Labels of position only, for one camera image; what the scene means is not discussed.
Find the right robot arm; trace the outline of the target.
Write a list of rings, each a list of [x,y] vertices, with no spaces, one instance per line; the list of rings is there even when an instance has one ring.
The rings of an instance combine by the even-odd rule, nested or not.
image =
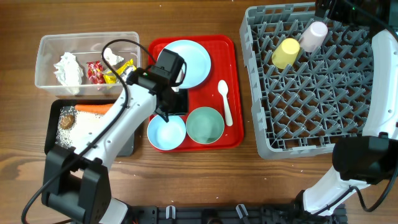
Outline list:
[[[290,216],[320,222],[357,194],[373,212],[397,179],[397,1],[316,1],[315,15],[370,28],[373,88],[368,118],[359,137],[340,139],[333,165],[292,202]]]

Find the light blue bowl with rice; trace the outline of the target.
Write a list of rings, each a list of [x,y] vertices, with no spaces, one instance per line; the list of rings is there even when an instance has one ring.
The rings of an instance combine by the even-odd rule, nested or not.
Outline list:
[[[186,125],[180,116],[169,116],[169,121],[166,122],[157,115],[149,121],[147,127],[149,142],[161,151],[171,151],[179,147],[186,134]]]

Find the orange carrot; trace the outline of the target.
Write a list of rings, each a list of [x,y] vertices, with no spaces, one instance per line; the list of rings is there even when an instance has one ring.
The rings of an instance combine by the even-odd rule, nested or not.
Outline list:
[[[75,105],[77,111],[94,113],[94,114],[106,114],[113,104],[105,105]]]

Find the yellow snack wrapper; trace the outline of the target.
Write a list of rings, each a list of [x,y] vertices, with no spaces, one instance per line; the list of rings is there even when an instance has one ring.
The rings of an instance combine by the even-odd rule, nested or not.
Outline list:
[[[124,65],[116,70],[116,73],[122,78],[125,82],[128,75],[136,69],[134,65],[134,60],[128,60]],[[110,70],[107,69],[103,72],[103,78],[106,84],[115,84],[119,83],[119,80],[116,78],[115,74]]]

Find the red strawberry candy wrapper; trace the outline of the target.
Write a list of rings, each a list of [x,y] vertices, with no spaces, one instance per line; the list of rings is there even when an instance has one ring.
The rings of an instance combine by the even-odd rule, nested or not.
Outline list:
[[[103,77],[103,66],[99,60],[94,62],[87,62],[86,66],[87,70],[87,77],[91,84],[105,84],[105,80]]]

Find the brown food piece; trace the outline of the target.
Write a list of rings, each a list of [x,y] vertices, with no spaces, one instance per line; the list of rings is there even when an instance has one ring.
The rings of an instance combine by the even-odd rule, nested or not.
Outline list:
[[[61,118],[60,127],[62,129],[70,129],[75,122],[75,117],[72,114],[67,114]]]

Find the yellow plastic cup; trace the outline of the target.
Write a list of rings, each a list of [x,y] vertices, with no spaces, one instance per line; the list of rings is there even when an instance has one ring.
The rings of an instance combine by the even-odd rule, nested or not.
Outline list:
[[[300,52],[300,44],[293,38],[287,38],[275,49],[272,54],[272,63],[279,69],[293,65]]]

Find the small white tissue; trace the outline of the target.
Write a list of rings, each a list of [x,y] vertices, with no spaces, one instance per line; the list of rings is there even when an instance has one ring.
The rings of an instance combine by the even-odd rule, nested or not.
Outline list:
[[[103,55],[104,59],[112,66],[117,65],[124,60],[122,56],[115,55],[109,47],[105,48]]]

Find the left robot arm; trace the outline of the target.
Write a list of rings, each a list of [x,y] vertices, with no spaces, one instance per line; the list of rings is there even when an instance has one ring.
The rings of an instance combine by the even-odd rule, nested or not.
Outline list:
[[[123,90],[102,117],[68,148],[54,145],[46,152],[41,202],[75,223],[132,223],[131,207],[112,197],[111,166],[137,127],[158,113],[164,121],[182,103],[174,90],[186,75],[184,67],[138,68],[122,82]]]

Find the pink white cup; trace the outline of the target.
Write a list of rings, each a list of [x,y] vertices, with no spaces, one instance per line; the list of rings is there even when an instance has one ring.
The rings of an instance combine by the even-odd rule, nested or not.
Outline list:
[[[303,32],[299,39],[300,47],[306,52],[313,52],[317,47],[320,47],[328,34],[328,28],[323,22],[313,22]]]

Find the large white tissue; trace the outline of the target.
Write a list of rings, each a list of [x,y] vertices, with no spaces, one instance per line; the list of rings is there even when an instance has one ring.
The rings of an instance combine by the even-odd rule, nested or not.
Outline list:
[[[58,63],[54,64],[54,72],[57,81],[67,86],[67,91],[72,95],[80,92],[79,86],[82,84],[83,69],[78,64],[76,57],[70,52],[65,52]]]

